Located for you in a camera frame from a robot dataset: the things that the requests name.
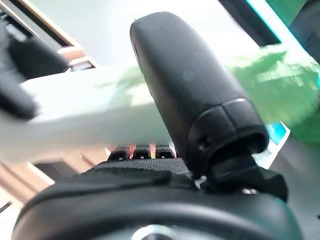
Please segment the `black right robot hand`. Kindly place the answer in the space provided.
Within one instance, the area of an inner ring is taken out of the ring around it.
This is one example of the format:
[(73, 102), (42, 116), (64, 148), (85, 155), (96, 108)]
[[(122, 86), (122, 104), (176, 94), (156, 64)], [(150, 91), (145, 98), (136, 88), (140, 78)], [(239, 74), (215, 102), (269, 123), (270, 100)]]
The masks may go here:
[(240, 83), (180, 17), (135, 20), (137, 62), (178, 152), (106, 161), (21, 210), (14, 240), (301, 240), (269, 135)]

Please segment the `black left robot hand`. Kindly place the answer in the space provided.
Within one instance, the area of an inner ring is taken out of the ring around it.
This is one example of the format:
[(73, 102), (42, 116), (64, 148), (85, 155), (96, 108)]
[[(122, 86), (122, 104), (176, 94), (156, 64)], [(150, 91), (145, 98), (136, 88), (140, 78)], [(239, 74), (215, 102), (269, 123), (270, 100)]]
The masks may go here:
[(0, 109), (23, 120), (36, 116), (36, 104), (20, 84), (39, 77), (64, 73), (69, 62), (38, 37), (24, 40), (0, 23)]

